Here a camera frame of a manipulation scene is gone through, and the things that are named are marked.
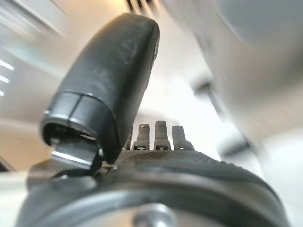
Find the robotic hand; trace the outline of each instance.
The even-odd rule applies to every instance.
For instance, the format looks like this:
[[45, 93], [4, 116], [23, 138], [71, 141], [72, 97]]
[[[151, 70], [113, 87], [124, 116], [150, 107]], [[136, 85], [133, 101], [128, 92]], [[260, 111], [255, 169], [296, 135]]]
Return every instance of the robotic hand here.
[[41, 122], [54, 151], [31, 169], [16, 227], [289, 226], [264, 181], [194, 151], [180, 126], [175, 150], [165, 122], [156, 122], [154, 150], [146, 124], [133, 150], [122, 149], [158, 42], [153, 20], [129, 14], [90, 41]]

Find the black plastic casing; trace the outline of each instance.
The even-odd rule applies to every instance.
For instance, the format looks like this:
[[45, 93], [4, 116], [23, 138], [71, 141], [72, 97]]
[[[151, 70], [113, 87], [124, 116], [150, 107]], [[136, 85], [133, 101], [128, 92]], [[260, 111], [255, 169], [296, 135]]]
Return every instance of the black plastic casing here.
[[94, 137], [104, 158], [121, 152], [147, 88], [159, 27], [149, 18], [123, 14], [98, 32], [62, 82], [41, 122], [46, 144], [72, 131]]

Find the blurred background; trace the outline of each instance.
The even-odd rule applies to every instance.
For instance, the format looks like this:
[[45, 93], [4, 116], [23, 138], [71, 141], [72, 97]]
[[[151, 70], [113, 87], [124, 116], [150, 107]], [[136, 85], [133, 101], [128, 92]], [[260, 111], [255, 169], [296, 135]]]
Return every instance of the blurred background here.
[[139, 14], [157, 21], [160, 44], [133, 141], [141, 123], [153, 141], [165, 120], [171, 143], [182, 125], [196, 151], [265, 179], [303, 226], [301, 9], [298, 0], [1, 0], [0, 162], [25, 172], [49, 158], [38, 125], [61, 80], [103, 25]]

